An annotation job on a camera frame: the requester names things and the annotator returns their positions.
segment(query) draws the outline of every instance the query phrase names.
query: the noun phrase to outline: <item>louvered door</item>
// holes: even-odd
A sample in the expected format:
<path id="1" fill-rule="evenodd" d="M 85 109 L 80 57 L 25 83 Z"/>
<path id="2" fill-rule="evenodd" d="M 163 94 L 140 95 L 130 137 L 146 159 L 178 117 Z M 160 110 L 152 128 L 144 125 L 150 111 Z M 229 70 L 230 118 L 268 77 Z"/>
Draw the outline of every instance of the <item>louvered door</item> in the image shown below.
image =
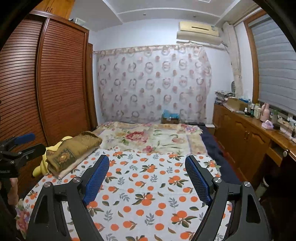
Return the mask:
<path id="1" fill-rule="evenodd" d="M 87 34 L 50 19 L 41 38 L 38 97 L 50 145 L 89 130 L 85 86 Z"/>
<path id="2" fill-rule="evenodd" d="M 42 22 L 23 20 L 0 52 L 0 140 L 33 132 L 34 142 L 18 149 L 43 143 L 46 145 L 36 98 L 36 52 Z M 32 183 L 32 171 L 40 158 L 30 161 L 20 171 L 19 189 Z"/>

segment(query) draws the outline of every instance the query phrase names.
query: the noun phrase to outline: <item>trash can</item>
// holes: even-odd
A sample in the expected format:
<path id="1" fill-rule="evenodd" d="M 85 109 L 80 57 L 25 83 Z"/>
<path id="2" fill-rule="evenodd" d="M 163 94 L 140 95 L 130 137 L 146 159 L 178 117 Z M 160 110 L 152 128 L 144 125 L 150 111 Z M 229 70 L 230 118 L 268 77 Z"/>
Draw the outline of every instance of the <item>trash can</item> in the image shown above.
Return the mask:
<path id="1" fill-rule="evenodd" d="M 265 193 L 269 185 L 272 184 L 272 182 L 273 182 L 273 177 L 271 175 L 266 175 L 263 177 L 262 182 L 260 183 L 260 185 L 255 191 L 256 196 L 258 197 L 259 200 L 262 197 L 262 195 Z"/>

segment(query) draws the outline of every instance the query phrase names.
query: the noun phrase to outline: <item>gray roller shade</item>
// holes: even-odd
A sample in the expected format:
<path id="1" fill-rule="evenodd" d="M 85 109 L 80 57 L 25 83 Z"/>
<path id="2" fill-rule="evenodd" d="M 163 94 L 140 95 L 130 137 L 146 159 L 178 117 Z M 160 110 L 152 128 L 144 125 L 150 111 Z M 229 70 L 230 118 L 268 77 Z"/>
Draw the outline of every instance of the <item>gray roller shade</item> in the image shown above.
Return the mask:
<path id="1" fill-rule="evenodd" d="M 267 14 L 249 23 L 259 65 L 259 100 L 296 115 L 296 52 Z"/>

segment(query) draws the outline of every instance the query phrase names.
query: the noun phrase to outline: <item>white bed sheet with orange print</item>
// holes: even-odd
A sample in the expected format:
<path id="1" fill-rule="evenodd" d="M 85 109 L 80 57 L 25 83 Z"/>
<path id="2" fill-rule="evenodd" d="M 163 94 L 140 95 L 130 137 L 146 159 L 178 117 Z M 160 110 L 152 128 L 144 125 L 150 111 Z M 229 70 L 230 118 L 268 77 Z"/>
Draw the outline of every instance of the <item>white bed sheet with orange print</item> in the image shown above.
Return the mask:
<path id="1" fill-rule="evenodd" d="M 185 170 L 185 156 L 115 152 L 98 149 L 62 180 L 45 176 L 28 194 L 24 207 L 32 212 L 38 194 L 47 181 L 54 185 L 81 176 L 101 154 L 110 159 L 110 168 L 100 191 L 87 208 L 95 226 L 106 241 L 190 240 L 207 210 L 198 198 Z M 202 167 L 218 176 L 210 157 L 196 155 Z M 67 202 L 63 203 L 67 226 L 78 241 Z M 227 203 L 216 240 L 227 229 L 231 203 Z"/>

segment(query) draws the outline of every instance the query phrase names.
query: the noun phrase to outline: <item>pile of magazines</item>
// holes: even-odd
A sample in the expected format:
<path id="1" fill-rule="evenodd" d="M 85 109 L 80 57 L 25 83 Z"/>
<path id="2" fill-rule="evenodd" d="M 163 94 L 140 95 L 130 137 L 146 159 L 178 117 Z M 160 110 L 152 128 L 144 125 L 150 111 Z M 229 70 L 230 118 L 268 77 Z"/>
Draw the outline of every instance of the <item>pile of magazines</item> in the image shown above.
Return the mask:
<path id="1" fill-rule="evenodd" d="M 228 97 L 233 97 L 235 96 L 235 93 L 230 92 L 230 91 L 216 91 L 216 99 L 215 103 L 216 104 L 223 104 L 227 102 Z"/>

